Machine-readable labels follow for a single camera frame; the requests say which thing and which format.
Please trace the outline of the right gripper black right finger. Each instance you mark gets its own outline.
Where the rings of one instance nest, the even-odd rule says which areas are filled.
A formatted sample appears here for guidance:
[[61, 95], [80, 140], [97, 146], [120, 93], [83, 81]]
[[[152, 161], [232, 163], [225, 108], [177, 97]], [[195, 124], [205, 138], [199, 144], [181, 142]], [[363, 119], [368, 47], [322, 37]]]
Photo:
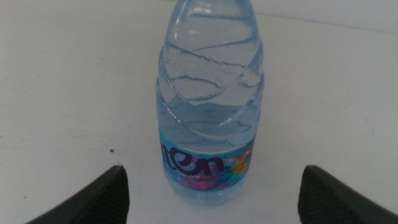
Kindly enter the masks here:
[[314, 165], [302, 174], [298, 214], [302, 223], [397, 223], [397, 214]]

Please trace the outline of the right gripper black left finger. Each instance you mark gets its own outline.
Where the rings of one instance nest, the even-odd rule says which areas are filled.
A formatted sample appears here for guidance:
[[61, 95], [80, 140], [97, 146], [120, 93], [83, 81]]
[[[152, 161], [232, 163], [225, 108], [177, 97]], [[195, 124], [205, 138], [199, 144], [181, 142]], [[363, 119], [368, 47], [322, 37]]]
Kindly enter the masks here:
[[28, 224], [125, 224], [129, 204], [127, 172], [116, 165]]

